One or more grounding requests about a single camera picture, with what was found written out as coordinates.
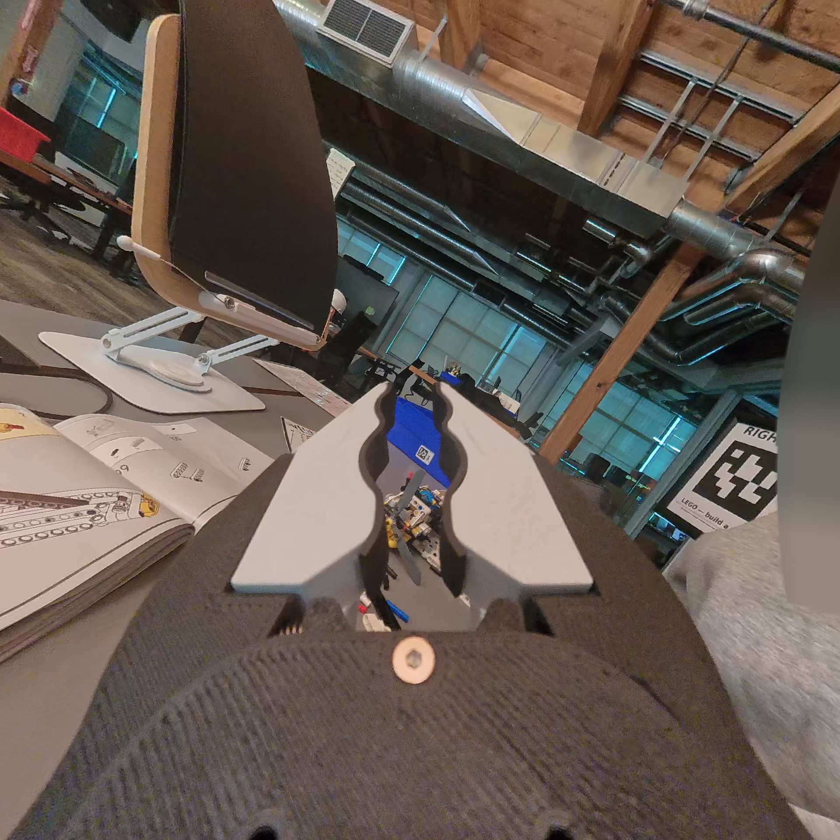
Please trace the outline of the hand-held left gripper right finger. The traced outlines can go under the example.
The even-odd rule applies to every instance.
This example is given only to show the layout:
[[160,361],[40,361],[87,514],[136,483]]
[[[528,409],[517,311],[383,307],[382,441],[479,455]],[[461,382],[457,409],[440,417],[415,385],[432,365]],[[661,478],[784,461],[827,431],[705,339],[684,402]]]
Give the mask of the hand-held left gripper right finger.
[[527,448],[451,385],[436,387],[439,464],[449,480],[440,572],[473,608],[583,594],[594,580]]

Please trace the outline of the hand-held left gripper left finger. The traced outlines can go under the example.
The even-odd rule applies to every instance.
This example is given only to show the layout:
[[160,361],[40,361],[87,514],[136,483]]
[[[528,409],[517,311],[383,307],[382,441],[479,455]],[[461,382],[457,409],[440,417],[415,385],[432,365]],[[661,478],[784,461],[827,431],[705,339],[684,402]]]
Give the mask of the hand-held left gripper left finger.
[[377,479],[396,393],[383,383],[320,429],[290,457],[231,578],[245,595],[333,599],[356,608],[382,584],[389,547]]

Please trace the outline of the lego model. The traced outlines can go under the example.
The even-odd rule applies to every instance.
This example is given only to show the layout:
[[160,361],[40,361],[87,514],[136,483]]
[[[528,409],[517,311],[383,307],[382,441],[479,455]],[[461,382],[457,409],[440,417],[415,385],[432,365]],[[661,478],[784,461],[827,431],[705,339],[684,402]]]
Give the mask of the lego model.
[[441,575],[439,532],[445,498],[446,490],[429,486],[426,471],[416,469],[399,492],[384,499],[388,548],[416,586],[423,582],[426,567]]

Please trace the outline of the person's right forearm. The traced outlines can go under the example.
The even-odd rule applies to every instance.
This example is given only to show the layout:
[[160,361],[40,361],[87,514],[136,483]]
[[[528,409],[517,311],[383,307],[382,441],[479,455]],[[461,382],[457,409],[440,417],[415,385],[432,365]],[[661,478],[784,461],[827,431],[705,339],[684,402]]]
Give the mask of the person's right forearm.
[[773,782],[814,838],[838,838],[839,619],[788,602],[778,514],[687,541],[664,577]]

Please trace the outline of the lego instruction booklet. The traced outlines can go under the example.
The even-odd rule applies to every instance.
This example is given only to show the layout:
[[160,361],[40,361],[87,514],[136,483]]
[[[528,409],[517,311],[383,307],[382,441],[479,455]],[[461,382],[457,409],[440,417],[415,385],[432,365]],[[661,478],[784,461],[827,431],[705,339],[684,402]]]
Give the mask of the lego instruction booklet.
[[1,660],[187,542],[273,458],[204,417],[1,410]]

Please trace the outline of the white paper sheet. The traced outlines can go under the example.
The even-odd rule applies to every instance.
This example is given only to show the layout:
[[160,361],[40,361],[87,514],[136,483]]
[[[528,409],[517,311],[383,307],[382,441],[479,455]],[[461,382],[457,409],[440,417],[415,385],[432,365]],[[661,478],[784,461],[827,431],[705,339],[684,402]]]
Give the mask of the white paper sheet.
[[262,359],[255,359],[255,362],[332,417],[339,416],[351,405],[340,394],[334,392],[302,369]]

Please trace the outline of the blue plastic bin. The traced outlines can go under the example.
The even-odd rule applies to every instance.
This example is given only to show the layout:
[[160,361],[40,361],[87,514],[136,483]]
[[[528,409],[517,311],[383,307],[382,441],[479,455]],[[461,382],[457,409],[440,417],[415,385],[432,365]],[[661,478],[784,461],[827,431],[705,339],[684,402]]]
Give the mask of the blue plastic bin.
[[431,409],[399,396],[395,402],[395,420],[388,441],[418,467],[425,469],[443,488],[449,478],[439,463],[441,435]]

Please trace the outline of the white folding stand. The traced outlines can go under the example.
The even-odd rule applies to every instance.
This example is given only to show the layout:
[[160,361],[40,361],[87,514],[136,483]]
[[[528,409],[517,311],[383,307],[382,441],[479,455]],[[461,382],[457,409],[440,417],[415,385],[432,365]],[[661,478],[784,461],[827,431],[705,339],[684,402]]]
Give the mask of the white folding stand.
[[[199,311],[172,308],[111,329],[100,339],[50,331],[40,332],[38,339],[124,401],[150,413],[173,416],[264,410],[265,405],[257,396],[220,374],[215,366],[279,343],[318,350],[328,336],[329,328],[317,335],[229,295],[202,291],[198,300],[202,307]],[[156,349],[146,343],[202,317],[231,317],[234,324],[254,335],[218,350],[202,351],[197,357]]]

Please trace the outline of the black monitor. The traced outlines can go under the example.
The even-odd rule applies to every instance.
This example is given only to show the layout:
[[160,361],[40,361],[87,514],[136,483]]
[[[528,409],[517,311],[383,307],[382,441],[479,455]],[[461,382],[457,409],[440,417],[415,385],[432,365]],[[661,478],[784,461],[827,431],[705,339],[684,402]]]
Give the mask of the black monitor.
[[346,300],[344,320],[348,322],[363,314],[378,330],[394,312],[400,296],[399,290],[385,283],[374,270],[342,256],[338,258],[335,287]]

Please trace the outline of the hanging white paper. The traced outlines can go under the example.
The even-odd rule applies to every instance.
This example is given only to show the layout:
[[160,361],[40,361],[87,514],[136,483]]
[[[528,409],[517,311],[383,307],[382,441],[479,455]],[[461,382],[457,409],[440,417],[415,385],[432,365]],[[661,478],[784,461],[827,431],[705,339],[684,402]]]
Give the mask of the hanging white paper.
[[333,147],[329,148],[326,163],[331,185],[332,199],[335,201],[342,192],[342,189],[345,187],[347,181],[350,179],[356,163],[350,157]]

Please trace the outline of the tablet on white stand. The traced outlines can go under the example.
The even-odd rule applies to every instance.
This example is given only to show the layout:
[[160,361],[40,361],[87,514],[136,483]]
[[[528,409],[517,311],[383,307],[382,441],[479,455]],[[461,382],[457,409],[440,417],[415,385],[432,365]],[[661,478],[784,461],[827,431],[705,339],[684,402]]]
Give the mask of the tablet on white stand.
[[182,1],[143,66],[132,249],[171,305],[304,350],[329,334],[334,198],[305,61],[269,1]]

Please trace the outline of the red plastic bin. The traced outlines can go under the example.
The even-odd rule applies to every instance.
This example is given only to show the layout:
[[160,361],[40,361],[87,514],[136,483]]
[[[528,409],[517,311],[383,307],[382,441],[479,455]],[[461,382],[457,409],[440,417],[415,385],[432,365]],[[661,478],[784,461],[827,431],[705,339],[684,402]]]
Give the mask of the red plastic bin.
[[1,151],[27,163],[33,163],[43,144],[50,138],[25,121],[1,108]]

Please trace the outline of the white air vent grille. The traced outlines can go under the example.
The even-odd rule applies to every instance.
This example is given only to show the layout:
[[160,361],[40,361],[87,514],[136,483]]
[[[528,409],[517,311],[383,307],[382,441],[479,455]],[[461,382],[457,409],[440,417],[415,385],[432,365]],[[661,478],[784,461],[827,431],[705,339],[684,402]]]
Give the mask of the white air vent grille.
[[418,50],[414,21],[368,1],[330,1],[317,31],[386,67],[403,51]]

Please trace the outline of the wooden post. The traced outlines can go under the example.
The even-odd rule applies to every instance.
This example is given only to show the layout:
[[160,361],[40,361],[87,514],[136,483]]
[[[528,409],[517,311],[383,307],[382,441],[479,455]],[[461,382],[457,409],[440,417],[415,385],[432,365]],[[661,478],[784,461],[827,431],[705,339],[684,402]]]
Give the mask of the wooden post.
[[609,392],[618,375],[633,358],[677,292],[685,285],[702,257],[703,253],[699,248],[683,244],[660,270],[558,422],[543,440],[539,454],[552,467],[557,466],[564,453],[572,447],[583,425],[590,419],[603,396]]

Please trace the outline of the silver air duct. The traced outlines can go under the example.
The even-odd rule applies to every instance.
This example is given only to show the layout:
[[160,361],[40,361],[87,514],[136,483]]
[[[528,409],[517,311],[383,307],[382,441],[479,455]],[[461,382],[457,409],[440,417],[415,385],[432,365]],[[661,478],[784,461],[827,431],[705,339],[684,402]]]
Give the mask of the silver air duct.
[[333,81],[632,234],[665,233],[744,276],[757,270],[766,283],[801,293],[804,262],[688,202],[677,177],[492,92],[417,47],[398,46],[387,65],[323,27],[329,8],[316,2],[275,6],[307,65]]

